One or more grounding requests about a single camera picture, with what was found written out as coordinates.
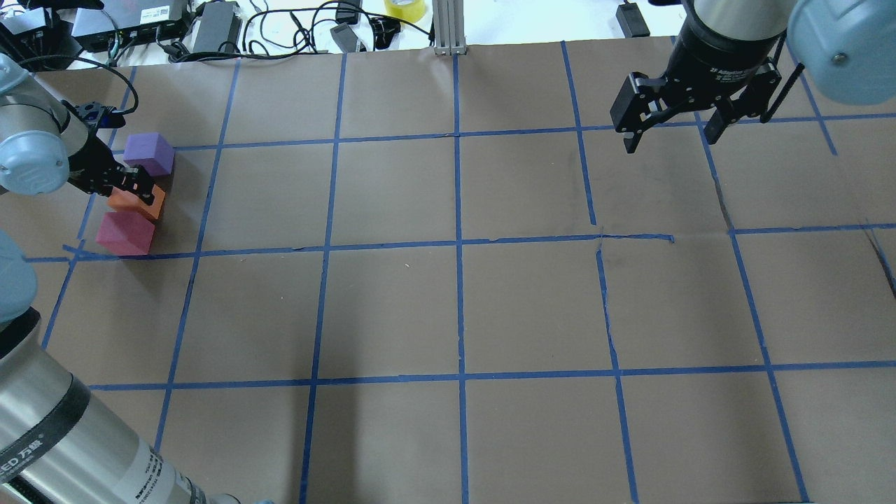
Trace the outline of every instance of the grid square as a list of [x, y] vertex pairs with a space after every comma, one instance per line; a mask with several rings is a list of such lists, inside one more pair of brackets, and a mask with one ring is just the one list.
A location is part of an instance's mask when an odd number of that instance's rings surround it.
[[765, 373], [623, 382], [641, 502], [800, 501]]
[[782, 371], [777, 378], [812, 499], [891, 502], [896, 369]]
[[161, 454], [207, 494], [298, 502], [307, 387], [175, 390]]
[[343, 143], [332, 243], [455, 238], [452, 139]]
[[603, 232], [706, 233], [727, 229], [695, 127], [658, 127], [634, 154], [614, 131], [584, 133]]
[[593, 233], [575, 133], [461, 139], [463, 238]]
[[331, 159], [330, 145], [226, 149], [202, 249], [323, 245]]
[[340, 136], [451, 132], [452, 82], [452, 59], [430, 48], [349, 53]]
[[844, 172], [862, 222], [896, 222], [896, 118], [831, 121], [827, 126], [840, 157], [847, 160]]
[[203, 257], [178, 381], [310, 378], [323, 254]]
[[738, 242], [773, 361], [896, 359], [896, 303], [863, 232]]
[[859, 222], [843, 161], [817, 123], [739, 125], [712, 146], [722, 190], [738, 228]]
[[164, 390], [94, 390], [93, 395], [133, 429], [140, 439], [150, 445], [155, 442], [159, 415], [165, 401]]
[[575, 126], [560, 44], [475, 46], [458, 66], [461, 131]]
[[218, 143], [233, 73], [232, 61], [141, 66], [134, 86], [152, 92], [141, 95], [140, 113], [128, 117], [111, 147], [124, 149], [129, 134], [151, 132], [175, 147]]
[[457, 372], [455, 249], [332, 252], [320, 376]]
[[609, 369], [594, 241], [463, 249], [468, 372]]
[[64, 256], [63, 245], [78, 245], [78, 229], [89, 198], [68, 184], [44, 195], [6, 193], [0, 197], [2, 229], [25, 256]]
[[629, 502], [613, 378], [467, 382], [470, 503]]
[[164, 383], [193, 262], [80, 262], [47, 350], [87, 384]]
[[608, 240], [604, 267], [622, 368], [762, 364], [728, 236]]
[[243, 60], [225, 142], [332, 138], [341, 60], [335, 55]]
[[[613, 124], [610, 107], [628, 74], [641, 72], [659, 77], [672, 54], [672, 42], [668, 37], [575, 40], [567, 42], [566, 50], [582, 125], [604, 126]], [[694, 118], [689, 114], [681, 114], [669, 122], [691, 120]], [[622, 137], [618, 140], [621, 149]]]
[[308, 502], [457, 504], [456, 382], [317, 390]]
[[[196, 250], [214, 160], [214, 151], [177, 152], [174, 174], [157, 179], [157, 184], [165, 191], [165, 203], [152, 237], [152, 254]], [[84, 228], [84, 250], [89, 252], [109, 253], [95, 240], [103, 215], [112, 212], [106, 201], [105, 197], [96, 196], [90, 210], [90, 217]]]

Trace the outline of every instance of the purple foam block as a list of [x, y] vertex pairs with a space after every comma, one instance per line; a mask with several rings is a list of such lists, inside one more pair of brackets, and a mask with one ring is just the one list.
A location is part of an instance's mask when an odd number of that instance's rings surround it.
[[150, 253], [156, 227], [137, 212], [109, 212], [97, 232], [97, 243], [116, 256], [145, 256]]
[[125, 163], [142, 165], [153, 177], [171, 175], [174, 147], [158, 133], [139, 133], [127, 137]]

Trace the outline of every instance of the label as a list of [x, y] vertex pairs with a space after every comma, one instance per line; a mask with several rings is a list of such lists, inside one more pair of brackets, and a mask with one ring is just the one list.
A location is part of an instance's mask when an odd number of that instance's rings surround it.
[[142, 11], [140, 11], [140, 24], [145, 24], [148, 22], [167, 21], [168, 13], [170, 12], [170, 5], [143, 9]]
[[739, 83], [749, 77], [756, 69], [749, 70], [722, 70], [720, 68], [711, 68], [710, 72], [716, 75], [718, 83]]
[[127, 504], [166, 504], [180, 478], [183, 476], [173, 465], [138, 439], [137, 455], [125, 475], [112, 487], [112, 492]]

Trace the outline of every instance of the cube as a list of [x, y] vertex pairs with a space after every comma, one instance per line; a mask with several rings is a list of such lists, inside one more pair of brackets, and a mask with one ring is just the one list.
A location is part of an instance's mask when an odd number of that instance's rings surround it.
[[155, 230], [138, 212], [109, 212], [99, 225], [97, 243], [116, 256], [145, 256]]
[[171, 175], [174, 147], [158, 133], [129, 135], [125, 145], [125, 163], [143, 166], [153, 177]]
[[162, 204], [165, 202], [165, 191], [159, 186], [152, 188], [152, 194], [156, 199], [152, 205], [146, 204], [140, 200], [134, 193], [129, 193], [118, 188], [112, 189], [112, 196], [106, 200], [109, 208], [116, 212], [137, 212], [145, 219], [155, 222], [162, 213]]

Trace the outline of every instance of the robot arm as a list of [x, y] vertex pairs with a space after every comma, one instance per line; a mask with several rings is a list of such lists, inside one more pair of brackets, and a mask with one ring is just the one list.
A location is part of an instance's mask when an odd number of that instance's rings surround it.
[[116, 161], [96, 136], [101, 127], [124, 124], [122, 115], [96, 102], [78, 108], [60, 102], [0, 54], [0, 186], [7, 190], [36, 195], [68, 181], [102, 196], [118, 187], [152, 204], [152, 177]]
[[742, 117], [771, 119], [784, 37], [826, 96], [875, 104], [896, 95], [896, 2], [892, 0], [683, 0], [687, 18], [666, 72], [633, 72], [610, 109], [632, 153], [643, 132], [683, 112], [715, 108], [704, 132], [716, 143]]

